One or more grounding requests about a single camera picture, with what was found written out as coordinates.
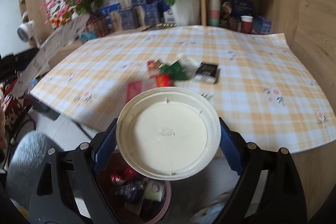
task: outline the red package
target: red package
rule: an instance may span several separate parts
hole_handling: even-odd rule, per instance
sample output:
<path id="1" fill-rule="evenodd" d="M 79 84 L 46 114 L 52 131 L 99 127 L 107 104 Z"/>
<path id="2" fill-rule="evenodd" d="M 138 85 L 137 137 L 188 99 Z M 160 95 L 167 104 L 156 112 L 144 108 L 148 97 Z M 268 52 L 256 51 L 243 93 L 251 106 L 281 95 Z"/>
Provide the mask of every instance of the red package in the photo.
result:
<path id="1" fill-rule="evenodd" d="M 126 180 L 132 180 L 137 175 L 137 172 L 132 167 L 127 167 L 124 172 L 124 177 Z"/>
<path id="2" fill-rule="evenodd" d="M 163 86 L 171 86 L 168 75 L 156 75 L 152 78 L 128 83 L 126 102 L 129 102 L 135 96 L 146 90 L 160 88 Z"/>
<path id="3" fill-rule="evenodd" d="M 161 71 L 156 62 L 151 61 L 151 60 L 147 61 L 147 73 L 148 73 L 149 78 L 152 78 L 154 76 L 161 74 Z"/>

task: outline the blue gripper pad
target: blue gripper pad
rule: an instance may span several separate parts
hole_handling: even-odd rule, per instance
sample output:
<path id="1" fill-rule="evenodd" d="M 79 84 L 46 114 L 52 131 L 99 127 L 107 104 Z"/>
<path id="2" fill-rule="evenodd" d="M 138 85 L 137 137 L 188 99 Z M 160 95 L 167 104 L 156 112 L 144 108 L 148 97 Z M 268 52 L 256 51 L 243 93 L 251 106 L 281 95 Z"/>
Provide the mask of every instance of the blue gripper pad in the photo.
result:
<path id="1" fill-rule="evenodd" d="M 107 133 L 105 139 L 101 142 L 94 155 L 94 167 L 93 170 L 96 174 L 104 171 L 110 161 L 111 155 L 117 146 L 116 140 L 117 123 Z"/>
<path id="2" fill-rule="evenodd" d="M 236 171 L 240 176 L 244 171 L 241 153 L 230 136 L 229 128 L 220 123 L 220 129 L 221 138 L 219 147 L 221 148 L 231 170 Z"/>

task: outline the checkered tablecloth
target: checkered tablecloth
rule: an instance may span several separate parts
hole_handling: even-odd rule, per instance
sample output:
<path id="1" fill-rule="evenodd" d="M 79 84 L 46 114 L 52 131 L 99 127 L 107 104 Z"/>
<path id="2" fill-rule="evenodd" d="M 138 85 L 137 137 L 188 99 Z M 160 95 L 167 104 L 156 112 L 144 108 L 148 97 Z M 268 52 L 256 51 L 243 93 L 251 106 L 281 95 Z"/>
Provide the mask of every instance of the checkered tablecloth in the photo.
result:
<path id="1" fill-rule="evenodd" d="M 294 153 L 336 139 L 335 114 L 284 34 L 189 26 L 99 38 L 65 58 L 31 93 L 56 111 L 103 131 L 125 105 L 127 83 L 147 78 L 147 60 L 173 63 L 181 52 L 219 64 L 219 81 L 175 85 L 203 94 L 245 141 Z"/>

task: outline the floor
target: floor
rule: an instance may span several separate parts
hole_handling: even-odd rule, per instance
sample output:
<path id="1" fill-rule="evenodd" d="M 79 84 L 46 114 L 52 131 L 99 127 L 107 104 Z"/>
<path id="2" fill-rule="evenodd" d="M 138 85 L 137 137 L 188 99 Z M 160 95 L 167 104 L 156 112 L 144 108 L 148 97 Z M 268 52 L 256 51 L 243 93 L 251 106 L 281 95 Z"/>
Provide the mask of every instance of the floor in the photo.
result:
<path id="1" fill-rule="evenodd" d="M 53 121 L 33 109 L 29 111 L 29 114 L 36 122 L 36 130 L 48 135 L 65 151 L 74 150 L 82 142 L 90 142 L 90 139 L 75 125 L 75 123 L 65 116 L 60 115 L 55 121 Z M 97 130 L 86 126 L 82 127 L 92 138 L 96 135 L 96 133 L 98 133 Z M 31 123 L 25 125 L 20 131 L 17 141 L 22 139 L 23 136 L 31 130 Z M 76 203 L 80 213 L 86 217 L 90 217 L 84 201 L 76 198 Z"/>
<path id="2" fill-rule="evenodd" d="M 65 151 L 73 150 L 82 142 L 90 142 L 89 138 L 68 118 L 59 116 L 52 121 L 42 114 L 30 110 L 29 114 L 36 121 L 36 130 L 43 132 L 58 143 Z M 94 137 L 98 132 L 86 126 L 85 131 Z M 27 124 L 21 130 L 18 140 L 32 130 Z M 252 203 L 260 200 L 267 172 L 261 174 L 261 179 L 255 191 Z M 234 188 L 238 175 L 233 172 L 224 157 L 212 160 L 211 163 L 198 174 L 184 180 L 172 182 L 173 199 L 169 214 L 164 223 L 186 223 L 191 216 L 213 201 L 221 193 Z M 90 217 L 82 199 L 76 199 L 78 209 L 84 216 Z"/>

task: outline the white fan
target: white fan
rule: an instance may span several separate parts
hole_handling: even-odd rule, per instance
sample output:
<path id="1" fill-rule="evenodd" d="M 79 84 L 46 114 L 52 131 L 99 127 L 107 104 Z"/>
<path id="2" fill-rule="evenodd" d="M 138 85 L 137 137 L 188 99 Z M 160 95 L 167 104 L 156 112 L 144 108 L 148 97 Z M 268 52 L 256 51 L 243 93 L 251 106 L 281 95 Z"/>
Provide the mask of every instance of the white fan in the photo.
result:
<path id="1" fill-rule="evenodd" d="M 33 20 L 30 20 L 27 23 L 22 23 L 17 29 L 17 34 L 23 42 L 27 43 L 31 38 L 33 38 L 37 47 L 41 46 L 41 41 L 37 37 L 35 22 Z"/>

